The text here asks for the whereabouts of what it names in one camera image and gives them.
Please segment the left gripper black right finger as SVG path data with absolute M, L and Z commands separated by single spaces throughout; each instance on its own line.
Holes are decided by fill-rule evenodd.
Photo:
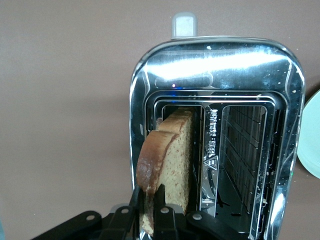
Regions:
M 178 205 L 166 204 L 163 184 L 156 191 L 153 201 L 154 240 L 246 240 L 248 238 L 206 212 L 180 213 Z

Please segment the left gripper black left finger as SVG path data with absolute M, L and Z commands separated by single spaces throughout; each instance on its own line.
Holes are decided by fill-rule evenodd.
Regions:
M 143 191 L 136 186 L 128 204 L 115 205 L 102 217 L 89 210 L 36 236 L 35 240 L 135 240 L 139 235 Z

